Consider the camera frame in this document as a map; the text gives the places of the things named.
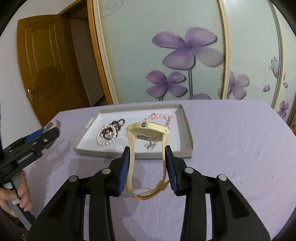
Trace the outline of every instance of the box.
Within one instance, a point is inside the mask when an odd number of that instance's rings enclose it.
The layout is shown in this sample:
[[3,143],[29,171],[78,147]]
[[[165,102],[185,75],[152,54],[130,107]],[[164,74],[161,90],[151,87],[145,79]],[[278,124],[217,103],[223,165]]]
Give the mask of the box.
[[[123,150],[128,146],[125,127],[129,124],[144,121],[152,113],[168,113],[174,117],[174,124],[169,129],[169,142],[174,156],[180,158],[190,158],[193,152],[193,140],[188,121],[180,104],[164,104],[157,106],[138,106],[126,108],[113,108],[100,110],[89,123],[83,128],[81,133],[73,141],[73,148],[77,154],[118,158],[122,156]],[[97,144],[97,135],[100,128],[114,120],[125,119],[125,124],[118,133],[117,138],[107,146]],[[164,125],[165,119],[155,119],[153,122]],[[162,143],[158,143],[153,150],[147,150],[144,146],[147,141],[136,140],[136,159],[162,159]]]

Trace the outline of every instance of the metal screw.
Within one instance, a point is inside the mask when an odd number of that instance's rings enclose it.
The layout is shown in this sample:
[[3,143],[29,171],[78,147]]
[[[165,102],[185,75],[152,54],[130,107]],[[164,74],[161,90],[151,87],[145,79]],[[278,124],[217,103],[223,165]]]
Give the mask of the metal screw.
[[77,181],[77,176],[71,176],[69,177],[70,182],[76,182]]
[[185,172],[186,172],[186,173],[193,173],[193,171],[194,171],[194,170],[193,170],[191,167],[186,167],[186,168],[185,168]]
[[109,174],[111,172],[111,170],[109,168],[105,168],[102,170],[103,174]]
[[226,181],[227,180],[227,176],[221,174],[218,176],[218,178],[221,180],[221,181]]

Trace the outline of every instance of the pearl bracelet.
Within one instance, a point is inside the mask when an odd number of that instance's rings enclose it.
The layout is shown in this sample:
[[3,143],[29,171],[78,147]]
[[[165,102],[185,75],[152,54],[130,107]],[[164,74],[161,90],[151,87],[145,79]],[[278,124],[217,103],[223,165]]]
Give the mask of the pearl bracelet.
[[[102,142],[102,141],[100,141],[100,136],[101,136],[102,132],[104,130],[106,130],[106,129],[111,129],[112,130],[112,131],[108,132],[108,135],[110,136],[110,139]],[[105,146],[105,145],[108,145],[108,144],[112,143],[116,139],[116,137],[117,137],[116,127],[114,125],[112,125],[112,124],[106,124],[106,125],[101,127],[96,139],[97,139],[98,145]]]
[[[153,113],[153,114],[147,116],[144,119],[144,121],[151,122],[154,119],[165,119],[167,121],[167,123],[165,125],[161,125],[161,126],[167,127],[168,129],[171,129],[173,127],[174,118],[172,116],[169,116],[169,114],[167,114],[167,113],[165,113],[165,114]],[[146,143],[144,146],[147,148],[147,150],[152,150],[153,148],[156,147],[156,145],[157,145],[157,142],[150,141],[149,143]]]

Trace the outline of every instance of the wooden door frame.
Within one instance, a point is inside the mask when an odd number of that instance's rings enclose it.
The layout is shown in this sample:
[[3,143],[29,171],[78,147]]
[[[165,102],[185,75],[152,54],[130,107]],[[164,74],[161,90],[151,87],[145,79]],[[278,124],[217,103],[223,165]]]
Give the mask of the wooden door frame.
[[109,90],[108,82],[106,79],[106,74],[103,66],[103,61],[101,57],[101,52],[100,52],[100,47],[99,47],[99,41],[98,41],[98,36],[96,32],[96,24],[95,24],[95,18],[94,18],[94,5],[93,5],[93,0],[76,0],[72,4],[70,4],[68,7],[63,9],[59,15],[66,16],[69,15],[75,11],[78,11],[82,8],[85,7],[85,3],[87,2],[87,12],[89,16],[89,30],[91,34],[91,41],[92,41],[92,46],[94,50],[94,56],[96,59],[96,65],[98,68],[101,84],[103,87],[103,92],[105,95],[105,98],[107,100],[108,104],[113,104],[113,100],[111,97],[111,93]]

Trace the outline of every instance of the lavender tabletop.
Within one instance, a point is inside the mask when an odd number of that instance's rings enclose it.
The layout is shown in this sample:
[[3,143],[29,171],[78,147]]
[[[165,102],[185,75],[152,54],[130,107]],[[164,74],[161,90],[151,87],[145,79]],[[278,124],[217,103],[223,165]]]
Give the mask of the lavender tabletop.
[[[194,142],[193,156],[185,160],[187,166],[207,176],[225,174],[274,238],[296,203],[296,138],[282,118],[266,103],[257,101],[178,100],[149,104],[164,103],[182,104],[185,110]],[[61,122],[60,137],[43,151],[43,157],[25,169],[36,217],[69,176],[92,176],[109,165],[111,159],[78,155],[71,146],[92,115],[98,109],[109,108],[114,107],[64,111],[54,118]],[[133,186],[154,187],[161,175],[161,160],[137,160]],[[170,188],[146,201],[111,197],[116,240],[180,240],[184,207],[185,197],[174,196]],[[207,225],[210,239],[211,222]]]

